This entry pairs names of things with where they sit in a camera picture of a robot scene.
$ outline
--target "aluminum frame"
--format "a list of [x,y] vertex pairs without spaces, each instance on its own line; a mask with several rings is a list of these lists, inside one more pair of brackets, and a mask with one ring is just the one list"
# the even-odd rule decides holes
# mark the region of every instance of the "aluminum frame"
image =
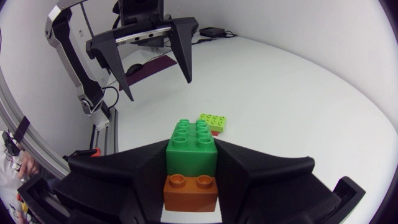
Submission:
[[[7,86],[0,67],[0,116],[12,133],[18,128],[24,114]],[[68,163],[59,156],[30,124],[20,141],[29,154],[55,177],[62,179],[70,173]]]

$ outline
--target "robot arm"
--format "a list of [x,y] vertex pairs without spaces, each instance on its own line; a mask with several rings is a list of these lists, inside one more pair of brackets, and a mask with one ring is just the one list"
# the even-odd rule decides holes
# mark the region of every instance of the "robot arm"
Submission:
[[[99,83],[92,80],[84,69],[69,38],[69,20],[72,16],[70,8],[84,1],[86,0],[59,0],[47,19],[45,36],[49,44],[56,48],[63,65],[74,82],[83,111],[91,115],[100,110],[104,93]],[[140,44],[149,40],[168,37],[187,82],[190,83],[192,80],[191,39],[198,28],[198,23],[193,17],[163,21],[159,14],[154,11],[141,8],[143,6],[162,6],[162,0],[159,1],[148,0],[136,3],[119,0],[119,11],[121,12],[123,26],[98,34],[86,44],[86,51],[90,58],[96,58],[102,68],[108,68],[112,71],[131,101],[133,98],[117,50],[119,45]],[[123,9],[127,6],[139,7],[135,11],[130,8]]]

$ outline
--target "person's hand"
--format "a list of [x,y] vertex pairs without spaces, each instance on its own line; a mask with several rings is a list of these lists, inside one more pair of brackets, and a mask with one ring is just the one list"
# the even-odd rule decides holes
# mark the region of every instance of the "person's hand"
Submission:
[[33,175],[37,174],[40,169],[40,164],[33,159],[33,157],[27,152],[24,152],[24,155],[22,156],[22,164],[21,168],[19,169],[18,172],[18,178],[23,178],[24,174],[25,175]]
[[18,215],[18,223],[17,224],[28,224],[29,222],[24,219],[21,212],[17,212]]

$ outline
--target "white wall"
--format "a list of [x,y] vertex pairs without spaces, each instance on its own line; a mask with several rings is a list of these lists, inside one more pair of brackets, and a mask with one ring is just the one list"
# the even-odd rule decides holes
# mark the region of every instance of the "white wall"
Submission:
[[117,14],[112,12],[118,0],[88,0],[83,4],[94,35],[112,29]]
[[8,0],[0,11],[0,66],[22,112],[61,156],[90,146],[92,123],[45,36],[55,0]]
[[398,130],[398,45],[378,0],[166,0],[165,13],[315,62],[366,95]]

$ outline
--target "stacked lego bricks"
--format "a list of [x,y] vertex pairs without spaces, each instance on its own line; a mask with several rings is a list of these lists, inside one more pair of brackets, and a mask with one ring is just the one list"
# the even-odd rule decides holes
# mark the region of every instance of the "stacked lego bricks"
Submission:
[[224,132],[226,117],[211,114],[201,114],[199,119],[206,121],[213,136],[218,136],[219,133]]
[[217,148],[205,120],[176,124],[166,149],[165,209],[178,212],[214,212],[218,196]]

